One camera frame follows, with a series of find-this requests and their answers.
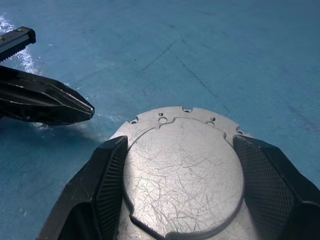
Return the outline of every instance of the mounting hole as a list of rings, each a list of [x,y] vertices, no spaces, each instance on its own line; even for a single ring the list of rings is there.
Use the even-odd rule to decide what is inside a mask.
[[[192,112],[192,109],[185,109],[184,107],[182,107],[182,110],[183,110],[185,113],[191,113],[191,112]]]
[[[160,117],[158,121],[161,124],[165,124],[168,121],[168,119],[166,119],[165,117]]]
[[[213,128],[215,127],[215,123],[213,121],[208,121],[205,124],[207,124],[207,125],[209,125],[209,126],[211,126]]]

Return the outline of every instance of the blue table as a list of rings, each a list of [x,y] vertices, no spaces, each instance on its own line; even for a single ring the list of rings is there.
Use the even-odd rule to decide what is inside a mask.
[[[4,64],[57,79],[88,122],[0,120],[0,239],[32,240],[93,150],[166,106],[228,116],[320,187],[318,0],[2,0],[0,31],[37,43]]]

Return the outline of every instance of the circular metal disc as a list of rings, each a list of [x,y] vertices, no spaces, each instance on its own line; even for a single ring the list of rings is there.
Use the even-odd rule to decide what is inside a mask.
[[[114,137],[129,139],[123,180],[131,220],[166,238],[221,232],[243,203],[231,145],[237,132],[235,122],[200,108],[155,109],[123,124]]]

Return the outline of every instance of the scratched metal surface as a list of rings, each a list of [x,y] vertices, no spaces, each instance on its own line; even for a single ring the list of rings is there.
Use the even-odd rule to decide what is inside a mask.
[[[123,182],[131,216],[162,237],[203,238],[228,226],[243,202],[244,176],[230,144],[237,131],[200,108],[164,107],[124,123],[112,137],[130,139]]]
[[[67,181],[136,114],[227,115],[320,187],[318,0],[0,0],[1,32],[37,43],[5,65],[78,90],[95,117],[68,127],[0,120],[0,239],[34,239]]]
[[[129,213],[126,203],[122,201],[116,240],[155,240],[131,222],[128,217]],[[208,240],[260,240],[261,237],[253,226],[254,223],[249,214],[248,207],[245,201],[243,201],[234,220],[222,232],[208,238]]]

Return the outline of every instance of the blue floor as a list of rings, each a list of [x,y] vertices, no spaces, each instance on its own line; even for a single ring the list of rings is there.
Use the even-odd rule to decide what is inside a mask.
[[[71,126],[0,120],[0,239],[34,239],[95,147],[159,107],[228,116],[320,187],[320,1],[31,2],[0,0],[2,33],[37,34],[4,65],[64,82],[96,113]]]

